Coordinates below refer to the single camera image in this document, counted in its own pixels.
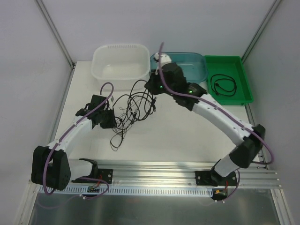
green plastic bin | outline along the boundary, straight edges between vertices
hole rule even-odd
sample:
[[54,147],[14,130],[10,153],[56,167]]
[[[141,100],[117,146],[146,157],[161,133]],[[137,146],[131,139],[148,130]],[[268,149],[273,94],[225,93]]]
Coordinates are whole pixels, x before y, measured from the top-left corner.
[[[252,92],[240,56],[206,55],[205,59],[208,69],[208,91],[221,105],[247,105],[253,102]],[[213,77],[212,81],[211,77],[215,74],[228,75],[235,80],[237,88],[234,96],[217,95],[212,90],[211,82],[214,83],[214,79],[217,77]],[[221,80],[218,83],[227,90],[234,86],[232,82],[227,80]]]

blue plastic bin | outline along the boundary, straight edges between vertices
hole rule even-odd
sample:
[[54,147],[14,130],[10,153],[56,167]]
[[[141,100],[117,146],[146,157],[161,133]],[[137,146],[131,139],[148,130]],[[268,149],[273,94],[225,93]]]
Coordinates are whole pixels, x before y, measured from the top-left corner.
[[[168,54],[172,62],[176,62],[182,68],[187,82],[199,84],[207,80],[208,70],[206,60],[202,55],[189,52],[165,52],[165,54]],[[156,69],[157,63],[153,57],[154,55],[150,57],[151,69]]]

gray floor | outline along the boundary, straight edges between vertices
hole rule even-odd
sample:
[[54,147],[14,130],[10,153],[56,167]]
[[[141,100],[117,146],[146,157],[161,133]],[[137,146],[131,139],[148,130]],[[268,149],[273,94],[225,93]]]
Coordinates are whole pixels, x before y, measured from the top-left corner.
[[[44,206],[63,203],[72,195],[39,194]],[[240,189],[225,203],[208,198],[104,195],[75,198],[59,209],[35,205],[30,225],[278,225],[269,190]]]

plastic container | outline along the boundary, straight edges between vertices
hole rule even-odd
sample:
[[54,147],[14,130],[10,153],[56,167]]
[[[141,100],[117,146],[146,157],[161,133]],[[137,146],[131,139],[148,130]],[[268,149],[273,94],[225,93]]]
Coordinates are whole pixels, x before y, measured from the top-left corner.
[[[100,86],[111,82],[115,90],[130,90],[137,80],[148,80],[149,50],[143,45],[104,45],[93,56],[91,73]],[[144,87],[139,82],[135,89]]]
[[[209,93],[221,105],[246,105],[253,102],[252,92],[240,56],[206,55],[205,58],[209,73],[207,79]],[[215,74],[228,75],[235,80],[236,93],[232,97],[217,95],[212,90],[212,84],[215,82],[217,77],[213,77],[212,80],[211,77]],[[230,90],[234,86],[232,82],[227,80],[219,80],[218,83],[226,90]]]
[[[206,67],[205,58],[197,53],[188,52],[165,52],[172,59],[172,62],[176,62],[178,66],[182,68],[183,75],[187,79],[187,82],[201,83],[206,81],[208,71]],[[157,68],[157,63],[151,56],[151,69]]]

white wall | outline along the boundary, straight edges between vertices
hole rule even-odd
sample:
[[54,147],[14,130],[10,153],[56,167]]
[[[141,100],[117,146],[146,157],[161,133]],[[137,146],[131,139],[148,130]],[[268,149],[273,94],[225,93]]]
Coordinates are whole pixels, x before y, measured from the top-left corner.
[[255,120],[266,127],[285,195],[300,222],[300,1],[284,0],[245,69],[254,95]]
[[242,56],[274,0],[44,0],[71,57],[101,45]]
[[34,0],[0,1],[0,29],[0,225],[10,225],[70,67]]

